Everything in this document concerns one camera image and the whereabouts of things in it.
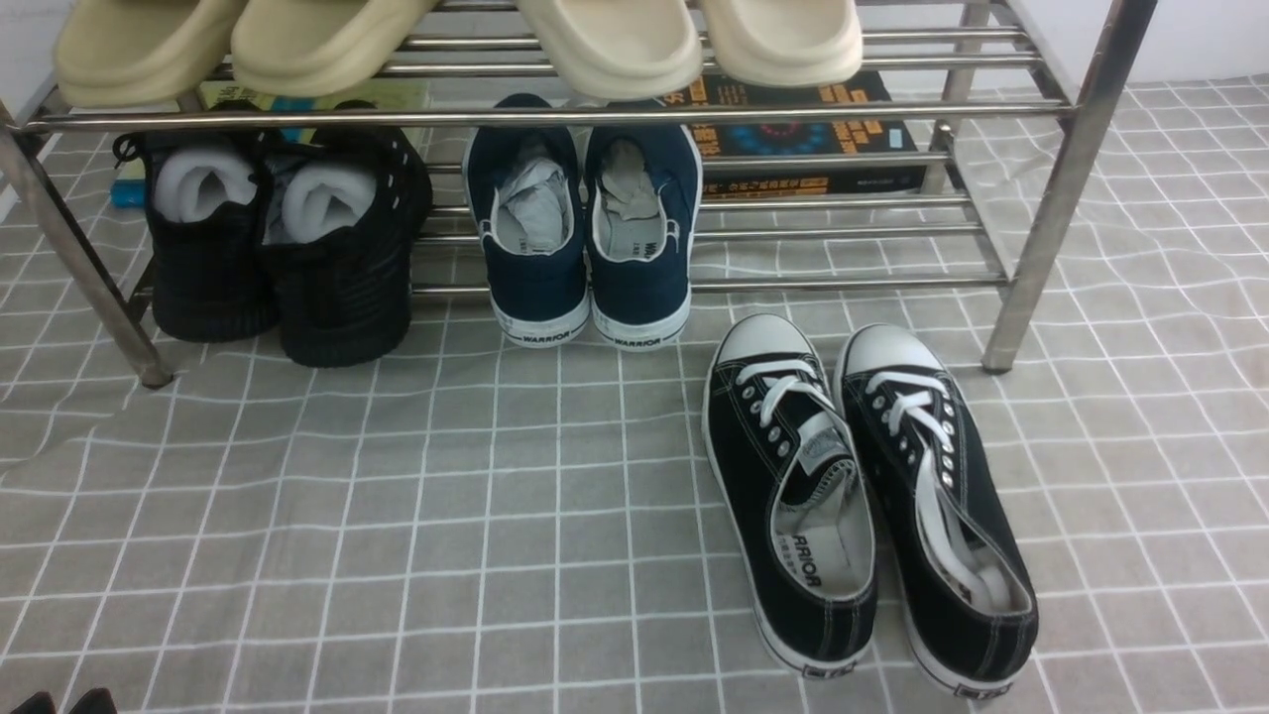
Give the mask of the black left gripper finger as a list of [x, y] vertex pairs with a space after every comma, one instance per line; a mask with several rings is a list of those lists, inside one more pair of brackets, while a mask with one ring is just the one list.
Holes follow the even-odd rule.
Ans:
[[58, 706], [48, 691], [38, 691], [16, 705], [11, 714], [58, 714]]

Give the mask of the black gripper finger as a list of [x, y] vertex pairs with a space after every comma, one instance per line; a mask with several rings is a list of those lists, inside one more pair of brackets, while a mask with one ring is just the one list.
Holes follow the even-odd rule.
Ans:
[[82, 696], [69, 706], [67, 714], [118, 714], [114, 698], [109, 687], [91, 687]]

